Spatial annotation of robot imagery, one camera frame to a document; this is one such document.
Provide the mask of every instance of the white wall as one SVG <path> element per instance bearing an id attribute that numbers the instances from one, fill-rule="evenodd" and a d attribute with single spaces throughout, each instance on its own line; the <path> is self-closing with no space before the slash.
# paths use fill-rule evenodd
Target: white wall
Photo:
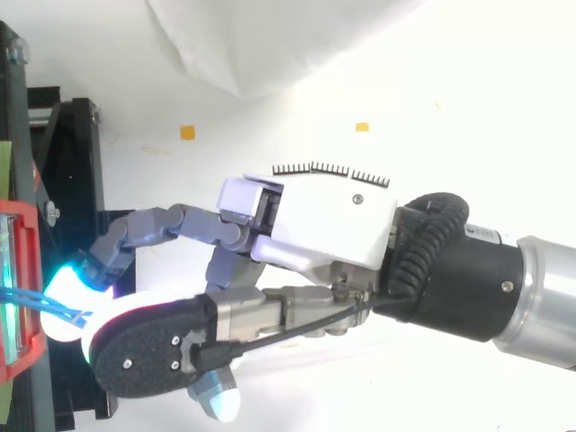
<path id="1" fill-rule="evenodd" d="M 28 84 L 102 107 L 109 209 L 212 209 L 226 176 L 319 159 L 391 176 L 401 202 L 455 192 L 473 223 L 576 246 L 574 9 L 431 1 L 293 89 L 241 102 L 184 75 L 143 1 L 0 0 L 0 18 L 31 45 Z M 371 131 L 354 133 L 356 122 Z M 197 139 L 180 140 L 180 124 Z M 185 240 L 143 251 L 139 289 L 201 291 L 210 253 Z M 254 355 L 238 384 L 230 425 L 181 391 L 124 402 L 109 421 L 78 415 L 79 430 L 576 428 L 573 373 L 378 317 L 345 338 Z"/>

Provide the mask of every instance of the blue wire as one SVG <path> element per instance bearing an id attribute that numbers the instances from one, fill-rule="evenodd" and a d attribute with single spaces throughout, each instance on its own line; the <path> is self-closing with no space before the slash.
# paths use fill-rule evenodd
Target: blue wire
<path id="1" fill-rule="evenodd" d="M 78 315 L 81 313 L 84 315 L 91 315 L 92 314 L 92 312 L 89 312 L 89 311 L 84 312 L 82 310 L 70 309 L 70 308 L 66 307 L 65 305 L 63 305 L 62 303 L 60 303 L 59 301 L 56 301 L 56 300 L 52 299 L 51 297 L 48 297 L 47 295 L 44 295 L 40 292 L 21 290 L 18 288 L 5 288 L 5 287 L 0 286 L 0 295 L 3 295 L 3 294 L 30 297 L 32 299 L 37 299 L 37 300 L 41 300 L 43 302 L 52 303 L 53 306 L 61 308 L 62 312 L 67 313 L 69 315 Z"/>
<path id="2" fill-rule="evenodd" d="M 82 315 L 86 315 L 81 310 L 70 310 L 67 308 L 61 308 L 58 306 L 45 304 L 40 301 L 32 301 L 24 299 L 18 295 L 13 295 L 10 293 L 5 293 L 9 290 L 0 290 L 0 301 L 14 304 L 16 306 L 23 306 L 25 308 L 33 309 L 35 311 L 51 313 L 55 317 L 64 320 L 70 324 L 73 324 L 79 328 L 83 328 L 86 324 L 86 320 L 82 318 Z"/>
<path id="3" fill-rule="evenodd" d="M 25 297 L 29 297 L 31 299 L 37 299 L 37 300 L 42 300 L 45 301 L 47 303 L 51 303 L 54 306 L 59 306 L 61 308 L 66 308 L 66 306 L 64 306 L 62 303 L 60 303 L 59 301 L 56 301 L 54 299 L 52 299 L 51 297 L 42 294 L 41 292 L 35 292 L 35 291 L 29 291 L 29 290 L 21 290 L 19 288 L 6 288 L 5 286 L 1 286 L 0 285 L 0 293 L 8 293 L 8 294 L 19 294 L 19 295 L 23 295 Z"/>
<path id="4" fill-rule="evenodd" d="M 14 296 L 14 295 L 2 294 L 2 295 L 0 295 L 0 300 L 2 300 L 3 302 L 6 302 L 6 303 L 12 303 L 12 304 L 16 304 L 18 306 L 24 306 L 26 308 L 35 309 L 36 311 L 52 313 L 54 315 L 68 316 L 68 317 L 69 317 L 69 315 L 74 315 L 74 313 L 73 312 L 71 313 L 69 310 L 65 310 L 65 309 L 59 308 L 57 306 L 50 305 L 50 304 L 44 304 L 44 303 L 41 303 L 39 301 L 23 299 L 21 297 Z"/>

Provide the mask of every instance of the label on cylinder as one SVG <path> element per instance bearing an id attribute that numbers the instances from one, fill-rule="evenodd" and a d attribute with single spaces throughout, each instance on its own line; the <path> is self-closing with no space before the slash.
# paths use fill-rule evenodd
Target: label on cylinder
<path id="1" fill-rule="evenodd" d="M 489 243 L 494 243 L 495 245 L 502 244 L 506 246 L 512 246 L 513 248 L 518 247 L 518 243 L 515 239 L 507 234 L 501 234 L 494 229 L 488 229 L 467 223 L 464 225 L 464 233 L 471 239 L 488 241 Z"/>
<path id="2" fill-rule="evenodd" d="M 500 244 L 500 235 L 494 229 L 478 227 L 476 225 L 467 223 L 464 225 L 464 233 L 466 234 L 466 237 L 471 239 L 488 241 L 489 243 L 494 243 L 495 245 Z"/>

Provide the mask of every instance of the black cable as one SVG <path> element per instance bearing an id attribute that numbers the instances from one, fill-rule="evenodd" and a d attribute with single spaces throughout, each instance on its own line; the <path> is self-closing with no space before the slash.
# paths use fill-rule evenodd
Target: black cable
<path id="1" fill-rule="evenodd" d="M 232 350 L 232 355 L 234 357 L 240 357 L 248 351 L 259 349 L 262 347 L 267 347 L 272 344 L 277 344 L 278 342 L 285 341 L 286 339 L 295 338 L 297 336 L 305 335 L 311 331 L 324 329 L 325 327 L 343 320 L 351 315 L 356 315 L 358 312 L 365 311 L 367 309 L 388 306 L 390 304 L 414 302 L 415 298 L 408 295 L 402 295 L 398 297 L 377 297 L 373 300 L 367 301 L 366 303 L 358 303 L 356 306 L 342 310 L 340 312 L 328 315 L 325 318 L 318 319 L 313 322 L 301 325 L 299 327 L 291 328 L 280 333 L 276 333 L 272 336 L 261 337 L 260 339 L 251 340 L 250 342 L 238 343 Z"/>
<path id="2" fill-rule="evenodd" d="M 413 238 L 388 282 L 392 295 L 420 296 L 432 265 L 468 220 L 468 204 L 452 193 L 430 193 L 409 202 L 406 208 L 432 213 L 423 231 Z"/>

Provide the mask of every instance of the silver metal cylinder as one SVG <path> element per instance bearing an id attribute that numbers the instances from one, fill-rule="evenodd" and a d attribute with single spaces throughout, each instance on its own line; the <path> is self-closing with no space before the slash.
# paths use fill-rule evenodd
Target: silver metal cylinder
<path id="1" fill-rule="evenodd" d="M 493 339 L 505 353 L 566 369 L 576 365 L 576 249 L 526 237 L 524 286 L 506 329 Z"/>

